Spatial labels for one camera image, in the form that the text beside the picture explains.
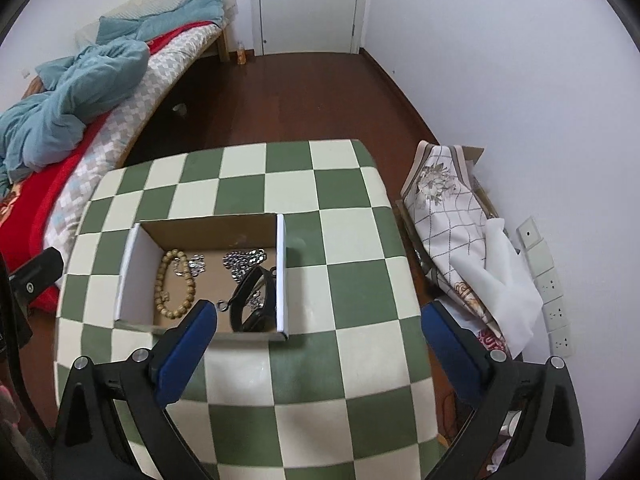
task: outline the wall socket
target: wall socket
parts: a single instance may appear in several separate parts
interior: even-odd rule
[[[551,332],[569,324],[569,318],[564,312],[564,302],[562,298],[545,303],[542,306],[542,313],[545,316],[546,331]]]
[[[550,301],[557,300],[564,294],[562,292],[562,285],[560,283],[560,277],[555,268],[543,272],[533,282],[536,285],[536,289],[540,293],[542,303],[549,303]]]
[[[571,341],[571,329],[569,326],[556,328],[549,332],[549,346],[551,354],[558,357],[569,357],[574,354],[574,345]]]

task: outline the white door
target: white door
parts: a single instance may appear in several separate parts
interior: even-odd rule
[[[265,54],[350,52],[356,0],[260,0]]]

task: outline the open box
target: open box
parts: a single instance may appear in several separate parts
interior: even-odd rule
[[[262,266],[266,269],[276,267],[276,326],[270,332],[233,332],[227,310],[218,312],[214,339],[285,340],[288,332],[286,250],[285,223],[281,214],[209,216],[135,224],[127,237],[120,266],[114,325],[161,334],[180,323],[180,319],[161,316],[154,305],[156,274],[167,251],[184,251],[188,258],[194,254],[204,256],[206,270],[195,278],[194,304],[197,300],[216,304],[219,300],[228,301],[237,286],[231,272],[222,264],[223,256],[229,251],[257,248],[267,253]],[[178,308],[184,300],[186,284],[184,278],[174,273],[173,263],[167,269],[163,290],[170,295],[167,308]]]

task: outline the wooden floor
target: wooden floor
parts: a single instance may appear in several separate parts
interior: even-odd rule
[[[186,117],[172,111],[178,104],[186,105]],[[210,57],[197,61],[167,96],[127,165],[205,148],[316,139],[360,139],[392,201],[418,142],[434,141],[364,56],[283,54],[257,57],[245,66]],[[415,280],[424,301],[417,272]],[[34,336],[22,350],[24,377],[43,419],[53,426],[54,319],[37,313],[30,322]]]

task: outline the screw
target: screw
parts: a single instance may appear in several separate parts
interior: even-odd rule
[[[82,370],[88,364],[89,364],[89,359],[82,356],[74,361],[74,368],[76,368],[77,370]]]
[[[557,355],[554,355],[551,358],[551,365],[553,368],[557,368],[558,370],[562,370],[562,368],[564,368],[564,360],[561,357],[558,357]]]
[[[503,363],[507,360],[507,354],[505,354],[502,350],[491,350],[489,357],[496,361],[497,363]]]
[[[147,357],[149,357],[149,350],[146,348],[138,348],[133,352],[133,354],[131,354],[131,358],[137,363],[145,361]]]

